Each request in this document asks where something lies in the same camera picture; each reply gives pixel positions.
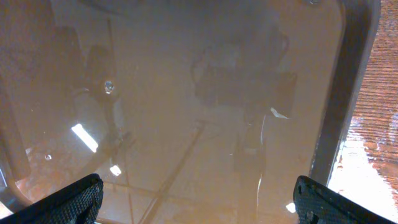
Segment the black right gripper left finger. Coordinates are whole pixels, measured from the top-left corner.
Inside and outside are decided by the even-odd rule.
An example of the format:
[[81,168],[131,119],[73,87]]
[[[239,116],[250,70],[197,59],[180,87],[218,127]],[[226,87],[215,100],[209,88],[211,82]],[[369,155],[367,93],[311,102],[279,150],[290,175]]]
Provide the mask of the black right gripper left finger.
[[27,208],[1,219],[1,224],[94,224],[103,201],[103,185],[98,174],[87,175]]

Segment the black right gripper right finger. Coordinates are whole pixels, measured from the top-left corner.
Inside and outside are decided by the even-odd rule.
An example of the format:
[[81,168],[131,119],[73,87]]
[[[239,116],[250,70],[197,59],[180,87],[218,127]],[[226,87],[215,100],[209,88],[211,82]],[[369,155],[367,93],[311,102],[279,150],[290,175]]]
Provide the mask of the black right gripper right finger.
[[299,224],[394,224],[305,175],[297,178],[293,201]]

